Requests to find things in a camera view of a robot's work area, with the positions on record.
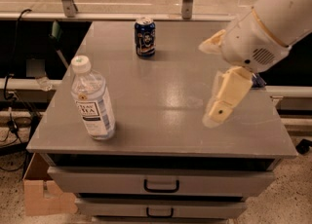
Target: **cardboard box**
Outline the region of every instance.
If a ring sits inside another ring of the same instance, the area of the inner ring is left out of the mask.
[[[64,193],[47,174],[49,165],[34,154],[23,179],[26,216],[76,213],[75,195]]]

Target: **black cable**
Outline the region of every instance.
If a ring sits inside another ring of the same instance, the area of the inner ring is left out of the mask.
[[[26,157],[27,157],[27,156],[25,156],[25,158],[23,159],[23,162],[22,162],[21,165],[18,166],[18,167],[13,168],[13,169],[8,169],[8,168],[2,168],[2,167],[0,167],[0,170],[6,171],[6,172],[15,172],[15,171],[18,171],[18,170],[20,170],[21,168],[23,168],[23,165],[24,165],[25,162],[26,162]]]
[[[11,73],[11,69],[12,69],[12,65],[14,63],[14,58],[15,58],[15,55],[16,55],[19,22],[20,22],[20,19],[21,19],[22,15],[27,13],[27,12],[31,12],[31,10],[30,9],[26,9],[26,10],[21,11],[20,14],[19,14],[18,20],[16,22],[16,29],[15,29],[15,37],[14,37],[14,43],[13,43],[13,48],[12,48],[12,54],[11,54],[11,57],[10,57],[10,60],[9,60],[9,68],[8,68],[7,76],[5,78],[4,89],[3,89],[3,97],[6,100],[11,100],[14,97],[13,94],[9,94],[9,95],[7,94],[7,85],[8,85],[9,79],[11,79],[14,76],[14,74]]]
[[[9,133],[10,133],[10,130],[8,130],[7,136],[6,136],[3,140],[1,140],[0,142],[5,142],[5,141],[7,141],[7,140],[8,140],[8,137],[9,137]]]
[[[18,139],[18,141],[19,141],[20,143],[24,143],[23,141],[21,141],[20,136],[19,136],[18,133],[15,133],[15,135],[16,135],[16,137],[17,137],[17,139]]]
[[[14,144],[14,143],[15,143],[16,141],[18,141],[18,140],[19,140],[19,139],[16,138],[14,141],[12,141],[12,142],[10,142],[10,143],[6,143],[6,144],[3,144],[3,145],[0,145],[0,148],[8,147],[8,146]]]

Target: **water bottle cap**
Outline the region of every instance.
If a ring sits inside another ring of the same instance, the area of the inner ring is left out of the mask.
[[[91,63],[87,56],[75,56],[71,60],[74,73],[86,73],[91,70]]]

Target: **plastic water bottle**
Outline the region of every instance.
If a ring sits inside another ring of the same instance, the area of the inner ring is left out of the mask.
[[[115,132],[115,118],[105,79],[92,70],[87,56],[71,60],[75,77],[71,94],[88,134],[96,140],[106,140]]]

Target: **bottle label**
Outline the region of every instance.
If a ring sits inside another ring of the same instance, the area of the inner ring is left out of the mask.
[[[107,135],[109,131],[114,130],[115,118],[107,88],[105,94],[96,100],[76,100],[76,105],[90,135]]]

